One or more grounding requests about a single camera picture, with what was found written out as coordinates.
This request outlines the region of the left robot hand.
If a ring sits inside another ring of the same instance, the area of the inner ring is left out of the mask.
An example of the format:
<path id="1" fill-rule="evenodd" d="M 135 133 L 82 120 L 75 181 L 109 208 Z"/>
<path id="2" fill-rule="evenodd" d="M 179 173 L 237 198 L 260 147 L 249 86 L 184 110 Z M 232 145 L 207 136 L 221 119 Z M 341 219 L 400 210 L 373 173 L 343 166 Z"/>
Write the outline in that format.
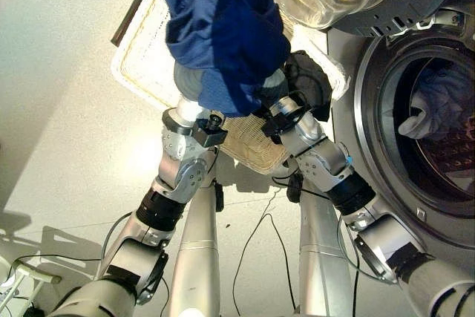
<path id="1" fill-rule="evenodd" d="M 174 83 L 180 92 L 177 113 L 185 121 L 194 122 L 203 112 L 198 100 L 203 89 L 203 70 L 187 68 L 179 62 L 174 64 Z"/>

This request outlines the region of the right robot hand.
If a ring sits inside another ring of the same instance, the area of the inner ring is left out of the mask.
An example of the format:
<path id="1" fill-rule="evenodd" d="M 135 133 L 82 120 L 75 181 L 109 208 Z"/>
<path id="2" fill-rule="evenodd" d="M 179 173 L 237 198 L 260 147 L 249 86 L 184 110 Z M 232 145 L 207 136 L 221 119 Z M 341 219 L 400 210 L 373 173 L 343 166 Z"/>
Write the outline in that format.
<path id="1" fill-rule="evenodd" d="M 255 98 L 261 106 L 253 112 L 257 117 L 264 117 L 269 109 L 282 97 L 289 95 L 289 83 L 281 69 L 267 77 L 263 86 L 256 90 Z"/>

